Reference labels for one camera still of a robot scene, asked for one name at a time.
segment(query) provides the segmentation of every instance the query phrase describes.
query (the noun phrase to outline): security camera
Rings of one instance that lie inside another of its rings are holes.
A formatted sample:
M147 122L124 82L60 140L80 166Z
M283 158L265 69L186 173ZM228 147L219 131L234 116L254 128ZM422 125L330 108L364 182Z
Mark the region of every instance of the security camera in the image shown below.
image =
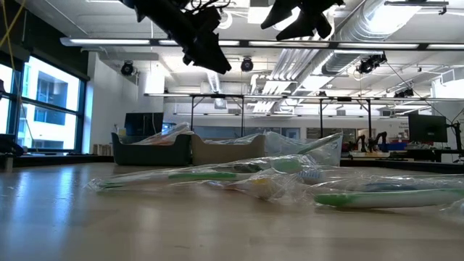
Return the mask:
M137 68L133 66L133 61L124 61L121 73L126 77L134 76L137 73Z
M252 58L250 57L245 57L244 61L241 63L241 71L248 73L253 71L253 62Z
M383 54L371 55L369 58L361 60L361 64L356 68L356 71L361 74L371 73L385 62L387 62L385 52Z

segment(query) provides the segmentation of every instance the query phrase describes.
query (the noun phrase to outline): ceiling duct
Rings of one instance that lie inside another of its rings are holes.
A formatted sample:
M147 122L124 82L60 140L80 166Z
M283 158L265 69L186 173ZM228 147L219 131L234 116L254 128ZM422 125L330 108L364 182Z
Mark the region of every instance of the ceiling duct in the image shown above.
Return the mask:
M367 0L347 24L334 35L335 41L384 41L398 31L420 7L386 6L385 0ZM300 79L308 91L318 90L359 58L359 54L319 51Z

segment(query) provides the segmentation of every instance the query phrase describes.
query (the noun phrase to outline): table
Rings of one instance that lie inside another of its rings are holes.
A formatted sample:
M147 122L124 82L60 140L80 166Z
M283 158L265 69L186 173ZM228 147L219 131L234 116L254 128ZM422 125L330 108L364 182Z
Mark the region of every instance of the table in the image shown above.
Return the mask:
M464 227L430 215L430 209L286 206L206 185L106 194L84 188L92 178L148 169L93 163L0 173L1 259L461 261L464 257Z
M464 151L457 149L408 149L406 157L412 157L415 160L433 160L442 161L443 154L463 154Z

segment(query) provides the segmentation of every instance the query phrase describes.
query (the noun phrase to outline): fluorescent light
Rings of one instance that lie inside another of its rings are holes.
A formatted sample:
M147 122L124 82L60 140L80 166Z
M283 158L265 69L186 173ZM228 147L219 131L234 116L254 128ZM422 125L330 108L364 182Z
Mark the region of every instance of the fluorescent light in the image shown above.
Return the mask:
M334 50L335 54L383 54L383 51L375 50Z
M191 116L191 113L176 113L176 112L174 112L173 114L174 114L174 115ZM200 116L200 115L201 115L201 116L204 116L204 113L194 113L194 115L196 115L196 116Z
M444 43L434 43L429 44L427 49L464 49L464 44L444 44Z
M70 39L70 42L82 45L150 45L150 40L138 39Z
M233 113L208 113L209 116L241 116L241 114L235 115Z
M159 40L158 43L160 45L169 45L169 46L176 46L178 45L174 40Z
M219 41L219 46L239 46L240 41Z
M118 0L86 0L88 3L122 4Z
M245 95L244 98L257 98L257 99L282 99L283 96L278 95Z
M151 97L190 97L190 94L145 94Z
M317 96L289 96L289 98L292 98L292 99L320 99L321 97L317 97Z
M250 41L250 46L260 47L297 47L297 48L327 48L328 43L307 41Z
M339 43L339 48L416 49L417 43Z
M448 1L385 1L384 4L397 7L445 7L450 3Z

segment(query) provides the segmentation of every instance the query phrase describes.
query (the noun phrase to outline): window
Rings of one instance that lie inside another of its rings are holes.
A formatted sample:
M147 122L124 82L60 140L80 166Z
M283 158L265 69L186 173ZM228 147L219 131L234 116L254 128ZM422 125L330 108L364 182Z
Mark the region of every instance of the window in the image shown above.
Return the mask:
M74 149L81 81L39 59L25 63L18 143L37 149Z
M8 99L0 100L0 133L8 133L8 119L9 119L9 105L10 102Z
M13 70L10 67L0 65L0 79L3 81L3 87L7 93L12 90ZM7 98L0 97L0 133L9 133L8 120L11 101Z
M24 66L22 96L73 111L78 110L80 81L39 59Z
M24 108L26 113L25 116L21 113L17 134L20 146L38 149L75 148L76 115L42 108L33 104L24 104ZM40 120L36 119L37 112L41 112L38 113L39 117L43 117ZM62 119L62 124L50 123L56 122L57 119Z
M34 140L35 148L41 149L63 149L64 141L41 141Z
M12 92L13 69L5 65L0 65L0 79L7 93Z
M34 112L34 121L41 123L51 123L56 125L65 125L65 114L56 112L51 109L36 107Z

